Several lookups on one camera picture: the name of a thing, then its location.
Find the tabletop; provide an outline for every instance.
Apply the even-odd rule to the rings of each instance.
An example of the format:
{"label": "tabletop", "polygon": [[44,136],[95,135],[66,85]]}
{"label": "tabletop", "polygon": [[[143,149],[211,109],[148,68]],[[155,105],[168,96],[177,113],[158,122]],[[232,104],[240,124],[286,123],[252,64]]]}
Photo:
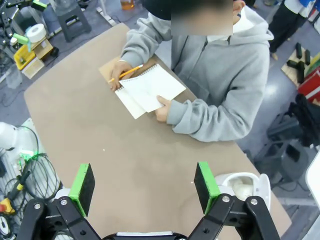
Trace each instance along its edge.
{"label": "tabletop", "polygon": [[[65,187],[81,163],[91,163],[95,189],[88,221],[101,237],[189,235],[203,216],[193,184],[197,162],[207,161],[214,175],[258,172],[234,142],[204,143],[175,134],[152,112],[133,119],[99,72],[120,55],[128,30],[118,24],[68,55],[27,89],[26,104]],[[177,100],[194,98],[187,89]],[[291,221],[274,195],[271,216],[282,235]],[[224,227],[219,239],[240,238]]]}

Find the stool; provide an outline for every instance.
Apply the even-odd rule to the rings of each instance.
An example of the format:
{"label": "stool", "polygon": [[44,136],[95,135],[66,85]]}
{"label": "stool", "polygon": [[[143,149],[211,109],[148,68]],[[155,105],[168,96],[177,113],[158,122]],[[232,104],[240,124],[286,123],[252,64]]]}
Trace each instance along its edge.
{"label": "stool", "polygon": [[308,167],[308,155],[297,140],[273,141],[264,146],[254,158],[254,165],[261,174],[273,179],[280,174],[282,179],[271,187],[292,183],[304,174]]}
{"label": "stool", "polygon": [[[70,6],[68,6],[67,8],[62,4],[57,3],[55,9],[55,14],[61,25],[64,38],[67,42],[71,42],[75,37],[81,35],[84,32],[89,33],[91,31],[91,26],[89,25],[84,13],[82,12],[77,2],[70,2]],[[68,27],[67,23],[75,19],[78,19],[78,21],[81,22],[82,26],[79,26],[76,29],[71,29],[70,27]]]}
{"label": "stool", "polygon": [[304,132],[296,117],[290,117],[286,113],[281,113],[275,117],[266,134],[272,141],[281,141],[299,139],[303,136]]}

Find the gray hoodie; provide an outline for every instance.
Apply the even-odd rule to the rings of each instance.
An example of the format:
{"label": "gray hoodie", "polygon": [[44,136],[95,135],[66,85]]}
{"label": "gray hoodie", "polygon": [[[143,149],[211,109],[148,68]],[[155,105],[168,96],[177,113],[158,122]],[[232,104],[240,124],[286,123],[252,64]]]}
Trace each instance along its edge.
{"label": "gray hoodie", "polygon": [[254,27],[209,43],[207,36],[172,36],[171,22],[151,14],[128,32],[121,59],[133,67],[146,63],[162,41],[172,40],[171,68],[198,98],[172,101],[167,123],[175,133],[213,142],[240,139],[251,130],[268,78],[273,35],[253,10],[246,7],[245,14]]}

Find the sheet of paper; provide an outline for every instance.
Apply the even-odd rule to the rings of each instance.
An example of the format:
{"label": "sheet of paper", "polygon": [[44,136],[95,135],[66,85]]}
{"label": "sheet of paper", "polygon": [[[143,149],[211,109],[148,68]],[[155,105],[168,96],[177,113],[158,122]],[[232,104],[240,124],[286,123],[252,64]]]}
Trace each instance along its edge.
{"label": "sheet of paper", "polygon": [[129,95],[129,93],[121,87],[115,91],[115,94],[121,100],[126,109],[130,112],[134,119],[141,117],[146,111]]}
{"label": "sheet of paper", "polygon": [[158,64],[142,75],[120,81],[120,83],[148,113],[162,107],[157,100],[158,95],[172,100],[186,89]]}

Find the bottle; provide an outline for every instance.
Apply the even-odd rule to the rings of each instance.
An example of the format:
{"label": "bottle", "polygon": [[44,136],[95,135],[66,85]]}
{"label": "bottle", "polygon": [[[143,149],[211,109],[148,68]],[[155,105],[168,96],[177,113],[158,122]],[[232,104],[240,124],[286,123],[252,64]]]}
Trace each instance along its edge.
{"label": "bottle", "polygon": [[135,7],[134,0],[120,0],[123,10],[130,10]]}

